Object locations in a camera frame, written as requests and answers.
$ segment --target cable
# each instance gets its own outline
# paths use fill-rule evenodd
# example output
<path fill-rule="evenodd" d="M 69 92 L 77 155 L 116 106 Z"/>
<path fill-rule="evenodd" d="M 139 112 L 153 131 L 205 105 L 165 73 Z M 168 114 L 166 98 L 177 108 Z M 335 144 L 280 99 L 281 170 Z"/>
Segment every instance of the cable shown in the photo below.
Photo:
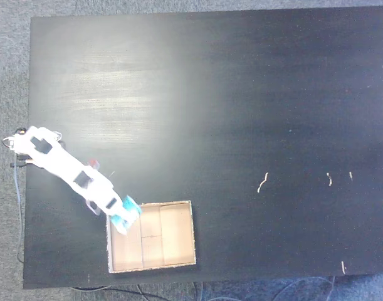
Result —
<path fill-rule="evenodd" d="M 19 262 L 24 263 L 24 261 L 21 260 L 18 256 L 18 253 L 20 252 L 21 239 L 23 238 L 23 213 L 21 212 L 21 196 L 20 196 L 20 189 L 18 187 L 18 180 L 17 180 L 17 156 L 16 156 L 16 154 L 14 154 L 14 183 L 16 185 L 17 202 L 18 202 L 18 215 L 19 215 L 19 219 L 20 219 L 20 236 L 19 236 L 18 242 L 17 242 L 16 257 L 17 257 L 17 260 Z"/>
<path fill-rule="evenodd" d="M 138 292 L 134 292 L 132 290 L 121 290 L 119 288 L 112 288 L 110 285 L 107 286 L 107 287 L 98 287 L 98 288 L 70 287 L 70 289 L 75 290 L 77 292 L 83 292 L 83 293 L 84 292 L 97 292 L 97 291 L 100 291 L 100 290 L 114 290 L 116 292 L 132 293 L 133 295 L 142 296 L 146 300 L 148 300 L 147 297 L 146 297 L 146 296 L 148 296 L 148 297 L 153 297 L 153 298 L 161 299 L 163 301 L 170 301 L 169 299 L 166 299 L 166 298 L 158 296 L 158 295 L 154 295 L 152 293 L 143 293 L 140 288 L 139 288 L 139 290 L 140 290 L 139 293 Z"/>
<path fill-rule="evenodd" d="M 198 301 L 198 299 L 197 299 L 197 285 L 195 282 L 193 282 L 192 285 L 194 286 L 194 301 Z"/>
<path fill-rule="evenodd" d="M 199 300 L 202 301 L 202 292 L 204 291 L 204 282 L 201 282 L 201 293 L 199 294 Z"/>
<path fill-rule="evenodd" d="M 240 299 L 229 298 L 229 297 L 216 297 L 216 298 L 213 298 L 213 299 L 209 299 L 208 301 L 214 301 L 214 300 L 241 301 Z"/>
<path fill-rule="evenodd" d="M 140 292 L 142 298 L 143 298 L 144 300 L 146 300 L 146 301 L 150 301 L 146 296 L 144 296 L 144 293 L 141 291 L 141 288 L 140 288 L 140 285 L 139 285 L 139 284 L 137 284 L 137 288 L 138 288 L 138 290 L 139 290 L 139 292 Z"/>
<path fill-rule="evenodd" d="M 333 288 L 335 287 L 335 279 L 336 279 L 336 276 L 333 276 L 332 287 L 330 288 L 330 291 L 329 291 L 329 294 L 328 294 L 328 297 L 327 297 L 326 301 L 329 301 L 330 295 L 333 292 Z"/>
<path fill-rule="evenodd" d="M 282 293 L 283 293 L 285 290 L 287 290 L 288 288 L 292 287 L 293 285 L 298 284 L 298 283 L 300 283 L 301 281 L 305 281 L 305 280 L 308 280 L 308 279 L 314 279 L 314 278 L 316 278 L 316 279 L 321 279 L 321 280 L 326 281 L 326 282 L 328 282 L 328 283 L 330 283 L 330 284 L 332 285 L 332 288 L 330 289 L 330 293 L 329 293 L 329 295 L 328 295 L 328 297 L 327 297 L 327 301 L 328 301 L 328 299 L 329 299 L 329 297 L 330 297 L 330 294 L 332 293 L 332 290 L 333 290 L 333 285 L 334 285 L 334 283 L 335 283 L 335 277 L 333 277 L 333 281 L 332 281 L 332 282 L 329 281 L 329 280 L 327 280 L 326 278 L 322 278 L 322 277 L 308 277 L 308 278 L 304 278 L 304 279 L 296 280 L 296 281 L 294 281 L 294 282 L 289 283 L 289 284 L 286 285 L 283 289 L 281 289 L 280 292 L 278 292 L 278 293 L 275 295 L 275 297 L 272 299 L 272 301 L 277 301 L 277 300 L 279 300 L 279 296 L 282 295 Z"/>
<path fill-rule="evenodd" d="M 119 290 L 118 288 L 106 288 L 106 290 L 114 290 L 116 292 L 132 293 L 133 295 L 144 296 L 144 298 L 146 298 L 145 296 L 148 296 L 148 297 L 152 297 L 152 298 L 161 299 L 163 301 L 170 301 L 169 299 L 166 299 L 166 298 L 158 296 L 158 295 L 154 295 L 152 293 L 138 293 L 138 292 L 133 292 L 132 290 Z"/>
<path fill-rule="evenodd" d="M 80 287 L 70 287 L 72 290 L 76 290 L 77 292 L 97 292 L 99 290 L 106 290 L 110 288 L 110 285 L 107 287 L 98 287 L 98 288 L 80 288 Z"/>
<path fill-rule="evenodd" d="M 6 137 L 2 140 L 2 144 L 5 146 L 5 147 L 8 147 L 10 148 L 10 145 L 7 145 L 6 143 L 4 143 L 5 141 L 8 141 L 9 140 L 9 137 Z"/>

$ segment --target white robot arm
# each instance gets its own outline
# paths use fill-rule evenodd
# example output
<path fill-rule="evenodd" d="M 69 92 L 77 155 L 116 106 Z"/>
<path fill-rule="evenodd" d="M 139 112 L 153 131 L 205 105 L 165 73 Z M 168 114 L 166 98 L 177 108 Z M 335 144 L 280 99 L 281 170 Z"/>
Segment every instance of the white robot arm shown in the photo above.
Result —
<path fill-rule="evenodd" d="M 141 213 L 139 206 L 129 196 L 122 201 L 113 190 L 113 184 L 104 175 L 92 166 L 85 166 L 64 150 L 58 142 L 60 136 L 44 127 L 30 127 L 7 139 L 12 151 L 29 155 L 34 165 L 60 177 L 85 198 L 87 206 L 95 214 L 102 210 L 111 216 L 118 232 L 126 234 Z M 99 209 L 92 208 L 91 202 Z"/>

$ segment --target box compartment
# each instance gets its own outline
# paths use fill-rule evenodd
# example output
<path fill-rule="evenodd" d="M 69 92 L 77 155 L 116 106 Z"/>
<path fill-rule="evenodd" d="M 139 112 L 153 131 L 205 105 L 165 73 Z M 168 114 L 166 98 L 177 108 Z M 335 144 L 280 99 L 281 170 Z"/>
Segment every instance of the box compartment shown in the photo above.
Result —
<path fill-rule="evenodd" d="M 191 202 L 152 203 L 127 235 L 121 235 L 107 216 L 110 273 L 181 267 L 196 264 Z"/>

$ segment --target blue gripper part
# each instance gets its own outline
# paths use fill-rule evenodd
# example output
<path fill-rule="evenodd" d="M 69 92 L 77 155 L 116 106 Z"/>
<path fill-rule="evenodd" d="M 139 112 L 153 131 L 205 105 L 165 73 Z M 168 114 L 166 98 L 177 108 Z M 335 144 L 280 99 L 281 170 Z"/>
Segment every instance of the blue gripper part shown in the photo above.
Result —
<path fill-rule="evenodd" d="M 141 213 L 142 213 L 140 206 L 137 205 L 137 203 L 130 196 L 126 196 L 124 198 L 123 207 L 124 207 L 124 209 L 126 209 L 127 211 L 129 211 L 132 214 L 141 215 Z M 131 227 L 131 224 L 129 222 L 125 221 L 124 219 L 122 219 L 119 215 L 111 216 L 110 221 L 115 226 L 119 223 L 123 223 L 124 228 L 126 230 L 128 230 Z"/>

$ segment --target black tabletop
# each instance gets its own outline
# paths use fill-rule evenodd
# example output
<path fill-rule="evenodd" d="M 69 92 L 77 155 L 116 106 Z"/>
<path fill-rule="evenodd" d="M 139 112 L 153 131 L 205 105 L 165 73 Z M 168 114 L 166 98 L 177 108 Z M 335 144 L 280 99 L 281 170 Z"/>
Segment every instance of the black tabletop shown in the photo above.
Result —
<path fill-rule="evenodd" d="M 191 200 L 197 265 L 109 274 L 105 217 L 29 167 L 24 288 L 383 272 L 383 7 L 33 18 L 30 68 L 30 125 Z"/>

